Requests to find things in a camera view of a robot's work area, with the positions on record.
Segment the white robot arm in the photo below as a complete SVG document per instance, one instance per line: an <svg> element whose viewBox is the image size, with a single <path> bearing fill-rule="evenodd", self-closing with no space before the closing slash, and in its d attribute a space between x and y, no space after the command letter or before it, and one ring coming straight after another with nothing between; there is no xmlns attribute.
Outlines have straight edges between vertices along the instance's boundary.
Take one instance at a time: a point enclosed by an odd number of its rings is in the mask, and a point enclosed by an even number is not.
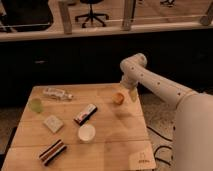
<svg viewBox="0 0 213 171"><path fill-rule="evenodd" d="M130 91L142 84L175 109L172 171L213 171L213 95L155 74L146 65L142 53L123 59L121 84Z"/></svg>

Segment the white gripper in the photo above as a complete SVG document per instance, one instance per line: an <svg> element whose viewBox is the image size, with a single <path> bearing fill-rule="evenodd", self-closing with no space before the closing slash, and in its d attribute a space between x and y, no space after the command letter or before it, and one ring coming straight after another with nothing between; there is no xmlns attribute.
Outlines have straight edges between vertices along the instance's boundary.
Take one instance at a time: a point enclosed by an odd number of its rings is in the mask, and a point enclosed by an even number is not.
<svg viewBox="0 0 213 171"><path fill-rule="evenodd" d="M131 79L130 77L128 76L125 76L123 75L122 78L121 78L121 81L120 83L127 89L129 89L129 95L130 95L130 98L133 102L135 102L137 100L137 85L138 85L138 82Z"/></svg>

